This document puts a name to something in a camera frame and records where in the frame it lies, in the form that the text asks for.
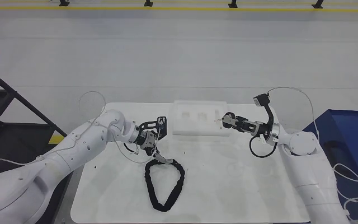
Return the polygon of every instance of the concrete floor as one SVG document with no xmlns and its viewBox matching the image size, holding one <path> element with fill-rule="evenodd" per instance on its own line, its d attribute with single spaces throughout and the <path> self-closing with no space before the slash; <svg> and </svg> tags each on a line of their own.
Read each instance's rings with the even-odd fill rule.
<svg viewBox="0 0 358 224">
<path fill-rule="evenodd" d="M 316 115 L 358 110 L 357 15 L 1 11 L 0 77 L 67 133 L 87 119 L 78 99 L 91 90 L 107 102 L 250 104 L 290 86 L 310 96 Z M 284 127 L 312 121 L 300 93 L 271 96 Z M 1 120 L 39 122 L 16 102 Z"/>
</svg>

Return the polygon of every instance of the white tabletop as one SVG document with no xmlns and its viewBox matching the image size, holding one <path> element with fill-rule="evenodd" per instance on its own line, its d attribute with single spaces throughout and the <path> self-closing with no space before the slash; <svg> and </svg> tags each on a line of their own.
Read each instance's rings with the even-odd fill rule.
<svg viewBox="0 0 358 224">
<path fill-rule="evenodd" d="M 228 105 L 236 115 L 266 122 L 264 108 Z M 84 167 L 71 209 L 77 223 L 258 223 L 308 222 L 304 205 L 290 184 L 280 154 L 268 158 L 251 155 L 251 136 L 232 130 L 230 137 L 183 138 L 171 134 L 172 104 L 109 103 L 137 124 L 168 118 L 168 136 L 158 143 L 165 158 L 185 169 L 181 195 L 166 213 L 153 209 L 144 180 L 145 164 L 127 160 L 114 143 Z M 122 151 L 127 153 L 122 144 Z M 261 155 L 272 150 L 253 142 Z M 148 157 L 130 155 L 137 161 Z M 156 195 L 164 203 L 179 178 L 172 166 L 153 166 Z"/>
</svg>

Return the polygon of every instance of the white foam holder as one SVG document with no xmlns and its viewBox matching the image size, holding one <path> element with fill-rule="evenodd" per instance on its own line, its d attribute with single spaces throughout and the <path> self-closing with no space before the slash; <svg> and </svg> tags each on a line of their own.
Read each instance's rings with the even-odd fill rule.
<svg viewBox="0 0 358 224">
<path fill-rule="evenodd" d="M 224 128 L 218 120 L 226 112 L 228 106 L 224 101 L 175 101 L 173 135 L 229 136 L 229 129 Z"/>
</svg>

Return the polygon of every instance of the blue container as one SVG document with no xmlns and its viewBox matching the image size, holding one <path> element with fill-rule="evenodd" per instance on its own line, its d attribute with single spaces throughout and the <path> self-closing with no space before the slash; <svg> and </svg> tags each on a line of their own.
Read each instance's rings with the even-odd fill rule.
<svg viewBox="0 0 358 224">
<path fill-rule="evenodd" d="M 320 144 L 326 153 L 331 166 L 344 164 L 358 174 L 358 111 L 351 110 L 327 110 L 316 119 L 319 131 Z M 316 134 L 314 124 L 311 123 L 305 129 L 306 132 Z M 342 166 L 336 170 L 352 179 L 357 177 Z M 337 187 L 348 198 L 358 197 L 358 182 L 347 180 L 336 174 Z M 345 198 L 340 197 L 343 206 Z M 347 204 L 350 216 L 358 220 L 358 203 Z"/>
</svg>

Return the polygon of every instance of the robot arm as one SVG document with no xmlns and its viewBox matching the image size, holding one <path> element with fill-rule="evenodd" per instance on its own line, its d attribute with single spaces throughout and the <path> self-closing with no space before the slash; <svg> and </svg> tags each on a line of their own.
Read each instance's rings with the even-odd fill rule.
<svg viewBox="0 0 358 224">
<path fill-rule="evenodd" d="M 303 131 L 288 134 L 282 125 L 275 124 L 266 94 L 254 97 L 254 102 L 265 107 L 267 123 L 250 122 L 228 112 L 222 118 L 223 126 L 250 133 L 252 153 L 251 142 L 256 137 L 274 146 L 266 156 L 253 153 L 257 157 L 267 157 L 276 147 L 279 149 L 288 177 L 303 200 L 312 224 L 349 224 L 338 198 L 335 174 L 316 136 Z"/>
<path fill-rule="evenodd" d="M 157 133 L 147 129 L 156 129 Z M 154 141 L 166 134 L 166 117 L 137 126 L 126 120 L 120 111 L 108 110 L 76 128 L 35 162 L 0 174 L 1 223 L 36 223 L 59 182 L 99 155 L 107 142 L 136 143 L 160 162 L 170 162 L 159 154 Z"/>
</svg>

